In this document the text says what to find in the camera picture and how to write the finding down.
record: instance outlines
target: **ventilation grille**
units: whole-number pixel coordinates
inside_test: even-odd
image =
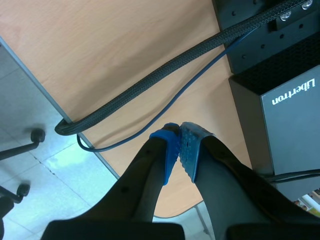
[[[232,78],[262,95],[317,65],[320,65],[319,32]]]

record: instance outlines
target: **libertron logo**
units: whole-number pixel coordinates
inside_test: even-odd
[[[306,81],[301,86],[297,86],[296,88],[286,92],[284,95],[278,96],[276,99],[272,100],[272,105],[276,105],[278,103],[281,103],[284,100],[292,98],[294,95],[303,92],[308,91],[310,88],[314,88],[316,86],[315,79],[311,79],[309,81]]]

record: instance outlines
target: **black braided cable sleeve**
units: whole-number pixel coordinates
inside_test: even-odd
[[[55,127],[56,133],[59,135],[68,136],[83,132],[93,127],[182,66],[190,63],[201,55],[222,44],[229,43],[246,34],[247,32],[269,23],[270,21],[279,17],[281,14],[301,5],[305,1],[306,0],[284,0],[281,3],[266,9],[255,16],[252,16],[215,34],[212,37],[209,37],[208,39],[166,62],[164,65],[154,70],[149,75],[145,76],[133,86],[129,87],[120,95],[83,119],[72,123],[67,123],[64,119],[61,120]]]

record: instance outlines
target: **blue cable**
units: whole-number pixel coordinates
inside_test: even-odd
[[[86,150],[88,152],[93,152],[93,153],[99,153],[99,152],[104,152],[108,151],[111,149],[114,149],[122,144],[125,144],[132,139],[135,139],[136,137],[140,136],[142,133],[144,133],[152,124],[154,124],[155,121],[157,121],[174,103],[175,101],[181,96],[181,94],[187,90],[188,87],[190,87],[191,84],[193,84],[198,78],[201,77],[202,74],[204,74],[213,64],[215,64],[218,60],[220,60],[224,55],[226,55],[228,52],[233,50],[236,46],[238,46],[243,39],[245,39],[248,35],[250,35],[254,30],[246,33],[245,35],[239,37],[236,39],[233,43],[231,43],[223,52],[221,52],[218,56],[216,56],[211,62],[209,62],[203,69],[201,69],[186,85],[184,85],[180,91],[177,92],[177,94],[171,99],[171,101],[147,124],[145,125],[141,130],[136,132],[135,134],[117,142],[114,143],[110,146],[106,146],[103,148],[91,148],[91,147],[86,147],[82,144],[81,139],[79,135],[76,136],[76,140],[83,150]]]

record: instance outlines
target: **floor tile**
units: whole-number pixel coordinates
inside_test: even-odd
[[[23,239],[23,240],[40,240],[40,239],[41,239],[41,236],[38,236],[37,234],[33,234],[33,235],[31,235],[31,236]]]
[[[43,163],[91,206],[100,201],[116,182],[96,155],[82,150],[77,143]]]
[[[65,219],[88,206],[41,163],[2,186],[15,191],[21,182],[30,182],[29,195],[16,204],[7,217],[33,233],[43,230],[53,220]]]
[[[0,128],[0,152],[21,145]],[[29,152],[25,152],[0,161],[0,184],[38,164]]]
[[[33,235],[31,231],[13,222],[6,216],[3,218],[3,225],[4,225],[3,240],[23,240]]]
[[[0,79],[0,86],[0,126],[9,135],[25,145],[32,128],[45,130],[45,141],[30,151],[37,159],[44,161],[77,141],[55,132],[61,115],[21,69]]]
[[[187,212],[179,215],[178,222],[189,229],[190,234],[194,237],[199,233],[204,232],[204,226],[202,225],[197,210],[193,207]]]
[[[214,229],[212,227],[212,223],[211,223],[211,220],[210,220],[210,216],[209,216],[209,213],[208,213],[208,210],[207,210],[207,207],[206,207],[206,204],[204,201],[200,202],[198,205],[197,205],[199,211],[200,211],[200,214],[204,220],[204,223],[206,225],[206,227],[208,228],[208,231],[211,235],[211,237],[215,237],[215,234],[214,234]]]
[[[170,217],[170,218],[158,218],[154,217],[153,222],[155,223],[176,223],[183,227],[184,235],[186,240],[197,240],[197,239],[210,239],[210,236],[204,233],[204,227],[200,221],[197,210],[191,208],[183,214]]]
[[[3,46],[0,46],[0,66],[0,79],[19,68]]]

